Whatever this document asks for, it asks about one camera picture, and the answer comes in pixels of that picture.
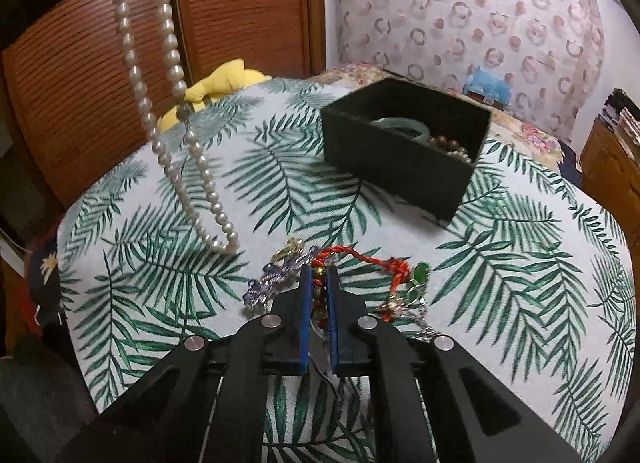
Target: patterned curtain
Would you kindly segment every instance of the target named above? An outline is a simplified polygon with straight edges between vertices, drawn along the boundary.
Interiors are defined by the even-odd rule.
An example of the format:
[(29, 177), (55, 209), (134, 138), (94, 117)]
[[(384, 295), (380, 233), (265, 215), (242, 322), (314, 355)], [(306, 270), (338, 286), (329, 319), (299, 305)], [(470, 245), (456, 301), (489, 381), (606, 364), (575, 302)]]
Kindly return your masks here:
[(480, 67), (511, 87), (508, 112), (570, 142), (597, 82), (596, 0), (338, 0), (345, 62), (461, 92)]

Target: white wall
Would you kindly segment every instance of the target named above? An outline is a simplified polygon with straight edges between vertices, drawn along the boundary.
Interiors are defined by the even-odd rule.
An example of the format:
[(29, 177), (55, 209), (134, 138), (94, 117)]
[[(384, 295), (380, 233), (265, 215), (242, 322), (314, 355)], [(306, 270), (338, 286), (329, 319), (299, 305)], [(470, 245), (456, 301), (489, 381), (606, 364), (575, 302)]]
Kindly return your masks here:
[[(640, 104), (640, 36), (625, 9), (616, 0), (598, 0), (605, 36), (605, 59), (600, 79), (584, 106), (578, 111), (571, 147), (578, 157), (594, 119), (613, 88), (621, 88)], [(337, 0), (324, 0), (326, 18), (327, 68), (338, 65)]]

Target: green gemstone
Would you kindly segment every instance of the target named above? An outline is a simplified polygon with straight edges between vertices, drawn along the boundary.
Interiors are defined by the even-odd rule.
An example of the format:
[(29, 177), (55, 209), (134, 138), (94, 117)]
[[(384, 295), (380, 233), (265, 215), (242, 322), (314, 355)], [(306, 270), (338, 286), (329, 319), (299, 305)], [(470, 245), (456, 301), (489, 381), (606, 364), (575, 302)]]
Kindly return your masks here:
[(429, 279), (429, 273), (431, 268), (427, 263), (418, 263), (418, 266), (414, 268), (413, 279), (418, 284), (424, 284)]

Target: red braided cord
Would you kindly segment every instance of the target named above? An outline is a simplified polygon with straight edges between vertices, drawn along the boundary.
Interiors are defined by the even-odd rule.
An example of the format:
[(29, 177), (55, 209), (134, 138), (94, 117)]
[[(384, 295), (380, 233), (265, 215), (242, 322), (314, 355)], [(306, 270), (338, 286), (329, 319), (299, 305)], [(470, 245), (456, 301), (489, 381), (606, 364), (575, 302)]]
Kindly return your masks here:
[(351, 247), (343, 246), (326, 247), (322, 252), (316, 255), (316, 258), (313, 261), (311, 261), (311, 266), (324, 266), (324, 260), (332, 253), (348, 253), (360, 261), (378, 265), (381, 268), (384, 268), (389, 273), (392, 273), (393, 279), (391, 279), (390, 291), (396, 291), (398, 286), (401, 283), (404, 283), (404, 281), (409, 278), (409, 274), (411, 272), (409, 263), (407, 263), (404, 259), (396, 259), (392, 257), (388, 261), (382, 261), (380, 259), (376, 259), (375, 257), (367, 257), (366, 255), (362, 255), (361, 253), (357, 253)]

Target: tablecloth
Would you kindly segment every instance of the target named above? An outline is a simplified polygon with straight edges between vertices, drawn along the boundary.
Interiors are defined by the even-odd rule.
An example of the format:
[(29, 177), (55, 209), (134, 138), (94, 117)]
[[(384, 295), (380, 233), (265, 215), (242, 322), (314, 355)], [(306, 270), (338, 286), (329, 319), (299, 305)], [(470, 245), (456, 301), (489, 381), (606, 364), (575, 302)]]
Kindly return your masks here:
[[(246, 281), (297, 236), (430, 263), (433, 326), (593, 461), (615, 431), (633, 360), (632, 269), (620, 227), (560, 175), (491, 138), (453, 221), (436, 222), (323, 163), (319, 109), (346, 91), (273, 79), (193, 116), (240, 234), (238, 255), (203, 249), (149, 145), (68, 211), (58, 231), (63, 303), (98, 409), (181, 338), (235, 333), (248, 318)], [(180, 124), (164, 135), (205, 209), (183, 132)], [(384, 273), (347, 258), (338, 268), (369, 309), (385, 298)], [(410, 324), (398, 328), (411, 334)], [(264, 459), (372, 461), (368, 398), (366, 378), (323, 379), (313, 367), (301, 379), (272, 377)]]

